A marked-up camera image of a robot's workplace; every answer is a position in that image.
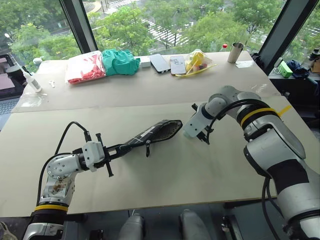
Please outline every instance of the phone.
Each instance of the phone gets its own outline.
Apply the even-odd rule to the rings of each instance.
[[[171,56],[170,57],[171,74],[185,74],[185,58],[183,56]]]
[[[169,64],[160,54],[150,55],[149,58],[152,66],[159,74],[163,74],[170,70]]]

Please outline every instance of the green fabric in bag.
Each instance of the green fabric in bag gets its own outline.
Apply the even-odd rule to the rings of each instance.
[[[140,58],[135,59],[128,49],[121,51],[107,49],[102,52],[102,62],[107,76],[133,75],[139,69]]]

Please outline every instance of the red plastic bag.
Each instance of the red plastic bag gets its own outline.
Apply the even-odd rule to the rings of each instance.
[[[88,52],[68,60],[65,81],[70,84],[78,84],[105,76],[106,71],[100,51]]]

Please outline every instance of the plastic bag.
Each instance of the plastic bag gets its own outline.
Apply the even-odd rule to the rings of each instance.
[[[107,49],[102,52],[102,61],[107,76],[133,75],[139,69],[140,58],[135,59],[130,50]]]
[[[78,84],[105,76],[106,71],[100,51],[88,52],[68,60],[65,81],[70,84]]]
[[[200,49],[196,49],[186,56],[185,70],[186,74],[176,74],[178,77],[187,77],[201,73],[209,68],[216,66],[212,60]]]

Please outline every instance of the tabletop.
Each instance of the tabletop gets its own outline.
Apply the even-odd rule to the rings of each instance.
[[[35,78],[42,86],[34,93],[27,86],[13,113],[82,109],[92,107],[146,106],[207,101],[217,89],[231,85],[261,97],[280,96],[266,74],[254,63],[238,68],[227,62],[229,52],[207,53],[216,66],[189,77],[159,74],[151,67],[140,68],[135,75],[113,75],[76,85],[65,83],[67,60],[44,61]],[[170,55],[163,56],[169,63]],[[252,60],[242,51],[239,61]]]
[[[283,96],[263,100],[277,111],[289,105]],[[163,119],[185,123],[194,113],[192,103],[11,114],[0,134],[0,216],[29,216],[34,210],[41,168],[70,121],[81,123],[92,136],[101,133],[103,143],[112,146]],[[304,145],[307,164],[319,173],[318,140],[294,108],[282,119]],[[186,138],[180,130],[173,138],[152,144],[148,158],[145,147],[139,147],[112,160],[110,178],[105,167],[79,173],[69,213],[260,199],[264,179],[243,155],[246,141],[241,127],[228,115],[213,127],[210,145]],[[82,147],[83,138],[81,130],[71,127],[60,151]]]

